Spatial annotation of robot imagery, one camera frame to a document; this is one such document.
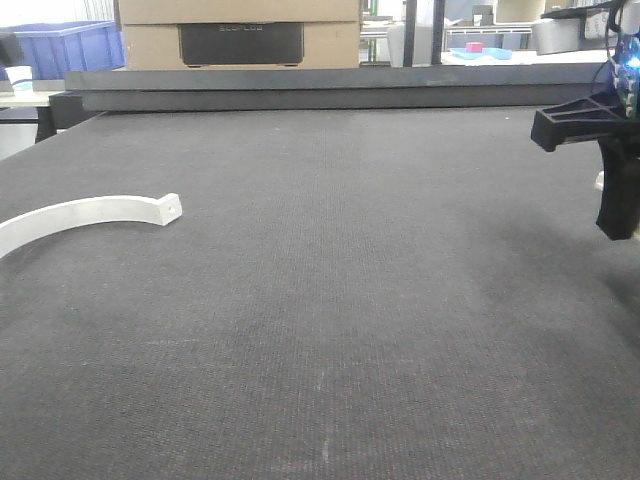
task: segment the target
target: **blue tray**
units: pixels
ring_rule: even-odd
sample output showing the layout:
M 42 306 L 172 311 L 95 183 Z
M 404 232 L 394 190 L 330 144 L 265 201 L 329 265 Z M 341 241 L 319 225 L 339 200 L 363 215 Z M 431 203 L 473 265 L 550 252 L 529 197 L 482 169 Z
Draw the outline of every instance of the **blue tray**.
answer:
M 450 48 L 449 50 L 451 50 L 454 56 L 464 60 L 475 60 L 485 55 L 489 55 L 496 60 L 511 60 L 511 56 L 513 55 L 511 50 L 505 50 L 503 48 L 483 48 L 482 52 L 477 53 L 467 52 L 464 48 Z

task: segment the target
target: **table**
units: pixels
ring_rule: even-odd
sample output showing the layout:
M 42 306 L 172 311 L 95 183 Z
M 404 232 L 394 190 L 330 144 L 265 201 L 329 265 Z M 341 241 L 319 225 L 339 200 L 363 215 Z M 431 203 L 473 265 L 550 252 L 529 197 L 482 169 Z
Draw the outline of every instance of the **table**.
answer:
M 19 107 L 36 107 L 38 112 L 37 119 L 25 118 L 23 116 L 9 115 L 0 117 L 0 124 L 23 124 L 37 123 L 38 131 L 36 133 L 36 143 L 49 138 L 56 134 L 56 128 L 49 108 L 49 97 L 62 93 L 60 91 L 36 91 L 28 97 L 16 97 L 13 93 L 0 93 L 0 110 L 19 108 Z
M 635 241 L 534 110 L 102 115 L 0 221 L 178 193 L 0 260 L 0 477 L 634 478 Z

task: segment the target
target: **black plastic bracket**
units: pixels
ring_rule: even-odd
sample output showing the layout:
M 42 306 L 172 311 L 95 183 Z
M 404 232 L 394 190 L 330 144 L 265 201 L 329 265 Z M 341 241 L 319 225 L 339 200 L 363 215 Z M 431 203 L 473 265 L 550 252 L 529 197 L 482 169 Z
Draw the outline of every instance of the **black plastic bracket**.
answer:
M 545 151 L 597 140 L 604 188 L 596 224 L 611 240 L 633 236 L 640 223 L 640 121 L 627 119 L 615 92 L 538 110 L 531 138 Z

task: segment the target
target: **cardboard box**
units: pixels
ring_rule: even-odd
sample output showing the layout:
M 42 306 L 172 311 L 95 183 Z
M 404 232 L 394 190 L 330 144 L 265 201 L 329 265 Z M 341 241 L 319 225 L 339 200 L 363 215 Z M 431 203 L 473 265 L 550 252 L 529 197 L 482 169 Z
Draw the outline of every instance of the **cardboard box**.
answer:
M 125 25 L 359 22 L 359 0 L 120 0 Z
M 494 23 L 535 22 L 545 12 L 545 3 L 545 0 L 494 0 Z
M 124 25 L 122 28 L 129 70 L 186 70 L 180 53 L 178 25 Z M 357 68 L 359 22 L 304 24 L 304 57 L 295 66 L 207 65 L 218 70 L 271 70 L 285 68 Z

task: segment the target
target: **blue plastic bin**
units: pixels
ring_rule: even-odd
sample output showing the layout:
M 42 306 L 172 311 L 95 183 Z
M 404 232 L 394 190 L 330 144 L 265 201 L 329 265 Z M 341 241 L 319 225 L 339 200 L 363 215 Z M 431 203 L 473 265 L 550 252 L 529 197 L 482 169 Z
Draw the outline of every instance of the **blue plastic bin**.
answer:
M 112 21 L 34 23 L 9 27 L 24 50 L 35 80 L 64 78 L 78 70 L 113 70 L 124 66 L 122 36 Z M 6 79 L 4 69 L 0 72 Z

